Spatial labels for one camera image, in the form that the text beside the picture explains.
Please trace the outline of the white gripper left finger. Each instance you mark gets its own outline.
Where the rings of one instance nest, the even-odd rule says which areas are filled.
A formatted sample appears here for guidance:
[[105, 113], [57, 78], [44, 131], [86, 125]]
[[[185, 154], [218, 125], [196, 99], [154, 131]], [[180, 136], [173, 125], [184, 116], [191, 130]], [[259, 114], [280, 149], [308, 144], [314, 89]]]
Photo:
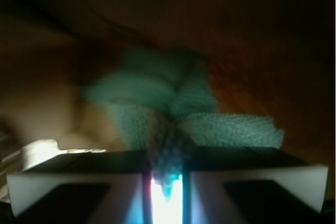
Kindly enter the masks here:
[[151, 223], [144, 151], [61, 154], [7, 176], [17, 223]]

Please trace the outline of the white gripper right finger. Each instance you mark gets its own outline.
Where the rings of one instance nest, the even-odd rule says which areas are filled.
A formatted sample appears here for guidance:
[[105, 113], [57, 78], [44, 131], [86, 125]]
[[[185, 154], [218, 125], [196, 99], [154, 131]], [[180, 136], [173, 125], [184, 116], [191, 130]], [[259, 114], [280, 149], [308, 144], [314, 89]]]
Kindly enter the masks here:
[[328, 168], [275, 148], [198, 147], [183, 170], [183, 223], [325, 223]]

